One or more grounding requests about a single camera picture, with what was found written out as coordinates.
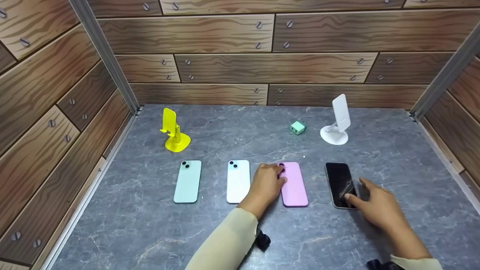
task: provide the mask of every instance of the mint green smartphone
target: mint green smartphone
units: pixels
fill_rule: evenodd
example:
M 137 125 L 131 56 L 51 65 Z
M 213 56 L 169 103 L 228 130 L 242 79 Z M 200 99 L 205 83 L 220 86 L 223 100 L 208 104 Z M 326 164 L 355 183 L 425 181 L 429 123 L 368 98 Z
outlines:
M 194 203 L 197 201 L 201 170 L 202 162 L 200 160 L 182 161 L 175 194 L 173 195 L 174 203 Z

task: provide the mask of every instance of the marble countertop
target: marble countertop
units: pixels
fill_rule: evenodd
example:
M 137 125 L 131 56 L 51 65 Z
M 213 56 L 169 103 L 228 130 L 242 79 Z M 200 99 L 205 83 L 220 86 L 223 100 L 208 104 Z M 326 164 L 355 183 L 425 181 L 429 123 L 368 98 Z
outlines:
M 344 162 L 354 179 L 368 178 L 397 197 L 413 229 L 445 270 L 480 267 L 480 216 L 404 110 L 350 109 L 349 141 L 319 137 L 334 122 L 330 108 L 168 105 L 192 138 L 181 153 L 164 148 L 158 130 L 166 105 L 146 105 L 60 253 L 54 270 L 183 269 L 235 205 L 226 202 L 227 161 L 300 164 L 310 204 L 281 199 L 261 220 L 272 243 L 254 248 L 252 269 L 365 269 L 391 252 L 382 233 L 358 211 L 336 209 L 324 172 Z M 293 134 L 300 120 L 307 130 Z M 182 160 L 201 160 L 198 201 L 173 203 Z

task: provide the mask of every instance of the wooden wall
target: wooden wall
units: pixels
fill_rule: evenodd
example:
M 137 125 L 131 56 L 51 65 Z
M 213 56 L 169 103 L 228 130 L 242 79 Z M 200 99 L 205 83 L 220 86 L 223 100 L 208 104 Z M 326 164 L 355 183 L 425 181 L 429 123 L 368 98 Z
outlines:
M 421 120 L 480 200 L 480 59 L 463 70 Z
M 40 269 L 129 110 L 68 1 L 0 8 L 0 269 Z
M 89 0 L 141 104 L 409 110 L 477 0 Z

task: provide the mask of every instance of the phone screen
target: phone screen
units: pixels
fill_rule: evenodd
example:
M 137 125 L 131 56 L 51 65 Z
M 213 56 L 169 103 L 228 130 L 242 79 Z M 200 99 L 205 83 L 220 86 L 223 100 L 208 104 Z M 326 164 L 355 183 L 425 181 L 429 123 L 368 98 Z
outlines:
M 345 163 L 326 163 L 325 171 L 330 192 L 332 193 L 333 204 L 338 208 L 355 209 L 344 198 L 344 195 L 347 193 L 357 195 L 348 165 Z

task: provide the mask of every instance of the beige sleeve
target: beige sleeve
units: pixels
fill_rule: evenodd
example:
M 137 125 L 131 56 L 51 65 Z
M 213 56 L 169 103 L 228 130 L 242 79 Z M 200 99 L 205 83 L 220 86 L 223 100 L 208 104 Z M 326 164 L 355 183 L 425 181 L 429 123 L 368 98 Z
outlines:
M 392 255 L 392 262 L 405 270 L 442 270 L 437 259 L 411 260 Z
M 195 252 L 186 270 L 237 269 L 255 241 L 258 220 L 233 209 Z

